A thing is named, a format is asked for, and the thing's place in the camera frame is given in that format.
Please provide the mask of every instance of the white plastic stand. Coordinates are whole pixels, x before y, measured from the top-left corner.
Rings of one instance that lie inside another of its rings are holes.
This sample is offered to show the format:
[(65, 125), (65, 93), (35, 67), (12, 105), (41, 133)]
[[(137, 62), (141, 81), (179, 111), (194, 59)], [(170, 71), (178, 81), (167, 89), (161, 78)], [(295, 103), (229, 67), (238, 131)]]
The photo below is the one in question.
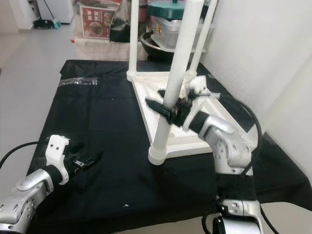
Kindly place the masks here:
[[(200, 140), (192, 131), (183, 131), (176, 126), (171, 127), (164, 118), (149, 109), (145, 98), (151, 98), (162, 102), (157, 91), (166, 89), (163, 104), (173, 107), (179, 98), (183, 79), (189, 61), (192, 44), (195, 38), (200, 12), (204, 0), (187, 0), (183, 14), (181, 29), (179, 32), (174, 58), (170, 72), (137, 72), (137, 24), (138, 24), (138, 0), (132, 0), (131, 9), (131, 36), (130, 58), (127, 79), (132, 82), (136, 98), (143, 116), (145, 128), (151, 142), (148, 159), (154, 165), (162, 164), (166, 158), (195, 155), (211, 152), (210, 146)], [(204, 47), (208, 30), (215, 11), (217, 0), (212, 0), (208, 13), (199, 36), (193, 57), (191, 74), (196, 76), (196, 68), (199, 63), (201, 51)], [(239, 126), (227, 110), (215, 97), (205, 99), (203, 111), (210, 115), (217, 115), (234, 124), (241, 134), (246, 132)], [(250, 147), (255, 147), (256, 140), (248, 139)]]

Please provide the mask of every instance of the black pot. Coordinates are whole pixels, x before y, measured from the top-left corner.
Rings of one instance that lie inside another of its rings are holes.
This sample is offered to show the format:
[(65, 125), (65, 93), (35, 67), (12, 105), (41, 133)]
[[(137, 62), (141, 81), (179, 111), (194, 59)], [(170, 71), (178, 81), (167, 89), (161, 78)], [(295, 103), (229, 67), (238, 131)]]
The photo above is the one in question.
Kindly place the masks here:
[(163, 51), (152, 39), (151, 34), (153, 32), (147, 32), (140, 36), (140, 42), (144, 50), (147, 52), (148, 60), (156, 61), (172, 61), (174, 57), (173, 52)]

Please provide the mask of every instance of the black table cover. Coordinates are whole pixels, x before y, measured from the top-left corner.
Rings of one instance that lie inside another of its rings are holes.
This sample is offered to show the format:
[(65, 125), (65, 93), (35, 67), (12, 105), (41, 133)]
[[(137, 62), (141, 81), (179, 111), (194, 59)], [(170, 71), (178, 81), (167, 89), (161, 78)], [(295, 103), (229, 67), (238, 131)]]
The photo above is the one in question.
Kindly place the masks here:
[[(149, 163), (150, 143), (127, 70), (127, 62), (66, 61), (61, 80), (94, 77), (97, 85), (59, 87), (40, 139), (63, 135), (83, 142), (85, 156), (103, 152), (102, 159), (55, 188), (39, 206), (30, 234), (103, 234), (175, 222), (203, 215), (214, 200), (212, 154), (168, 159), (159, 167)], [(170, 65), (138, 62), (138, 70), (169, 71)], [(201, 64), (197, 71), (208, 76), (211, 91), (227, 93)], [(244, 111), (223, 105), (250, 129), (253, 122)], [(254, 165), (258, 200), (290, 202), (312, 211), (307, 177), (276, 144), (264, 144)], [(45, 147), (37, 147), (29, 173), (44, 167), (44, 152)]]

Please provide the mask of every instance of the clear plastic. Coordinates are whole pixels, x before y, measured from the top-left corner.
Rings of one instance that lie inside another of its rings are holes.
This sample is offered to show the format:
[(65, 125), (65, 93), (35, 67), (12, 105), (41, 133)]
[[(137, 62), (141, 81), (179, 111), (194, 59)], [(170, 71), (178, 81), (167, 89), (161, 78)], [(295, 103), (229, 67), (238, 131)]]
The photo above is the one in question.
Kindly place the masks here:
[(69, 84), (82, 84), (82, 85), (97, 85), (98, 78), (97, 77), (78, 77), (78, 78), (70, 78), (70, 79), (62, 79), (58, 86), (64, 86)]
[[(181, 20), (168, 21), (163, 18), (155, 17), (155, 22), (156, 29), (154, 29), (152, 39), (162, 49), (174, 50), (176, 48), (177, 37), (179, 35), (182, 21)], [(195, 46), (197, 44), (202, 26), (203, 21), (200, 20), (193, 43), (193, 49), (195, 49)]]

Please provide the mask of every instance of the white vertical rod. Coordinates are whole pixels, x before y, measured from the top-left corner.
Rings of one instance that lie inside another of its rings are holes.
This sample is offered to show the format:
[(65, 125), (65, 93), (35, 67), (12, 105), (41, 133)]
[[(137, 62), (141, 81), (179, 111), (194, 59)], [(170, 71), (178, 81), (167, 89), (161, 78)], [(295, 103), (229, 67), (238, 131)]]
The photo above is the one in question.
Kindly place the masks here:
[[(204, 0), (186, 0), (163, 102), (167, 107), (174, 107), (179, 98), (203, 4)], [(149, 161), (154, 165), (160, 165), (166, 159), (166, 144), (170, 128), (164, 118), (159, 119), (155, 139), (149, 149), (148, 156)]]
[(211, 22), (213, 20), (213, 16), (215, 13), (215, 8), (216, 8), (217, 3), (218, 3), (218, 0), (211, 0), (210, 1), (209, 7), (208, 7), (208, 12), (207, 12), (203, 27), (201, 29), (200, 35), (199, 35), (197, 46), (195, 49), (195, 53), (193, 55), (192, 63), (190, 66), (191, 71), (196, 72), (196, 70), (197, 70), (197, 66), (199, 64), (201, 53), (202, 53), (203, 48), (205, 46), (206, 38), (207, 38), (207, 35), (209, 32)]
[(139, 0), (131, 1), (129, 73), (137, 72), (137, 34)]

